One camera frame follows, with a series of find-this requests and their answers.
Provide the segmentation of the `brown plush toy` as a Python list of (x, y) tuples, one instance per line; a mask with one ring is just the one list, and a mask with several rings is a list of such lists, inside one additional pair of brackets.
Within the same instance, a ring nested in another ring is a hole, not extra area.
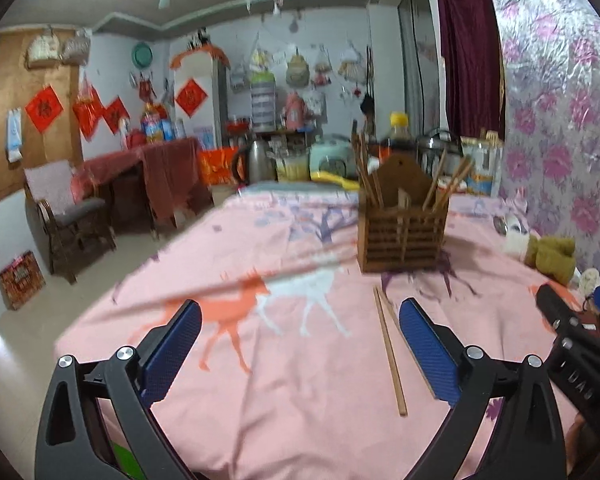
[(535, 236), (511, 230), (504, 252), (554, 282), (568, 285), (576, 270), (576, 241), (571, 237)]

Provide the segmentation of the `red box on floor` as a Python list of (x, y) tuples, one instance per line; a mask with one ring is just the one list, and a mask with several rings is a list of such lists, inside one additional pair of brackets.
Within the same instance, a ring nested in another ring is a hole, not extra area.
[(44, 286), (43, 273), (30, 250), (0, 271), (0, 289), (10, 310), (19, 310)]

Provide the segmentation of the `clear plastic bottle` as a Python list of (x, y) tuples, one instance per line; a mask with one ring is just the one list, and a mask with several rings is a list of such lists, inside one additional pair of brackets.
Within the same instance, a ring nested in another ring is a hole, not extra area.
[(498, 133), (493, 130), (486, 131), (481, 138), (463, 139), (464, 154), (474, 162), (466, 178), (469, 193), (489, 197), (493, 195), (501, 147)]

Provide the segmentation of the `pink deer print tablecloth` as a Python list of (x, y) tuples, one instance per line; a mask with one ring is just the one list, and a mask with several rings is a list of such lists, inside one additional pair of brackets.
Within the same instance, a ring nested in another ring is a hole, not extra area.
[(502, 251), (491, 206), (456, 203), (431, 271), (364, 274), (352, 193), (247, 192), (210, 211), (106, 292), (58, 354), (107, 359), (183, 301), (204, 325), (155, 418), (212, 479), (402, 479), (448, 412), (386, 316), (408, 415), (396, 407), (374, 300), (416, 299), (494, 359), (547, 356), (544, 283)]

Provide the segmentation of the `black pressure cooker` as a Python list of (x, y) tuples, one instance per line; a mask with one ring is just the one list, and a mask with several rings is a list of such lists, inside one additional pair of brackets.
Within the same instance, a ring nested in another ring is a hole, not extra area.
[(430, 176), (437, 171), (443, 152), (446, 152), (443, 173), (452, 174), (464, 158), (460, 136), (446, 129), (433, 128), (416, 139), (417, 160)]

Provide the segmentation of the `soy sauce bottle yellow cap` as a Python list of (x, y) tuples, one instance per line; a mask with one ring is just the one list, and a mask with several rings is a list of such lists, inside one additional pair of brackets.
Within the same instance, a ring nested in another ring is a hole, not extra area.
[(388, 133), (377, 142), (377, 158), (383, 164), (393, 154), (417, 157), (416, 141), (410, 133), (410, 120), (404, 112), (392, 112)]

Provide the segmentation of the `red covered side table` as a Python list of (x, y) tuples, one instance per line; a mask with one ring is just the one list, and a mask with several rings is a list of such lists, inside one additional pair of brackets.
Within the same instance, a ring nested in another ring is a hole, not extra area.
[(73, 170), (71, 192), (83, 200), (136, 168), (143, 182), (150, 222), (172, 220), (180, 209), (198, 214), (213, 204), (198, 164), (201, 146), (195, 138), (144, 144), (87, 160)]

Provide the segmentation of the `red gift box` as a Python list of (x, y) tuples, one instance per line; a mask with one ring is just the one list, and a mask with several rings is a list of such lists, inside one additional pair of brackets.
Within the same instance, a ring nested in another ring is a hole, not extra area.
[(238, 148), (216, 148), (202, 150), (197, 154), (201, 181), (205, 185), (233, 185), (232, 160)]

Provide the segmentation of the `yellow pan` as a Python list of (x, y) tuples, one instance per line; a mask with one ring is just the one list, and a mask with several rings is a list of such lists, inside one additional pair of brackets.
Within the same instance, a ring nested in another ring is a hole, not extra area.
[(360, 189), (358, 181), (349, 180), (328, 171), (312, 171), (310, 177), (313, 182), (337, 185), (346, 191), (358, 192)]

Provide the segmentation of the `mint green rice cooker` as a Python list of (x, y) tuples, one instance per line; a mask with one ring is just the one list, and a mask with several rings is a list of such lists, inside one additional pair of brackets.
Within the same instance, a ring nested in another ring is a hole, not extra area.
[(318, 136), (309, 149), (309, 170), (355, 180), (358, 170), (351, 140), (340, 134)]

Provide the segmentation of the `cooking oil bottle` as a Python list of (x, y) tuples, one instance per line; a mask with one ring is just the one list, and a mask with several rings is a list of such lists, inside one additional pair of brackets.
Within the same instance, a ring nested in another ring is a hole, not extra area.
[(162, 142), (164, 140), (163, 122), (168, 118), (166, 109), (161, 104), (147, 102), (140, 118), (142, 129), (148, 143)]

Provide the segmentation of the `stainless electric kettle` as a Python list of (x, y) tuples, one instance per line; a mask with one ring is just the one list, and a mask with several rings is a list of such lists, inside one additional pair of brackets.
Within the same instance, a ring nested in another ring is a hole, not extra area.
[(242, 146), (234, 154), (230, 170), (236, 182), (243, 186), (277, 180), (275, 159), (268, 142), (262, 139)]

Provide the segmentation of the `pink thermos jug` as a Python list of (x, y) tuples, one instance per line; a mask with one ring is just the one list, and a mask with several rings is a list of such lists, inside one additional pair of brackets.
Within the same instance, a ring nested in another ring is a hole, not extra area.
[(312, 130), (313, 115), (298, 92), (290, 92), (283, 109), (285, 128), (291, 131), (307, 132)]

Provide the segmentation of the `white refrigerator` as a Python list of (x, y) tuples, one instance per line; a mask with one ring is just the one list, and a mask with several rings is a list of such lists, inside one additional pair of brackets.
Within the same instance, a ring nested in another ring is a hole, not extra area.
[(228, 58), (213, 44), (184, 50), (170, 61), (176, 123), (204, 150), (216, 150), (224, 144), (229, 68)]

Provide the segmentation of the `green round plate on wall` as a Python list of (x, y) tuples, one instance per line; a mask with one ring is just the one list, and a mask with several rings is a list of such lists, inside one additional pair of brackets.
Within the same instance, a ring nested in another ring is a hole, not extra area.
[(131, 60), (138, 70), (147, 70), (154, 60), (150, 45), (146, 42), (136, 44), (131, 52)]

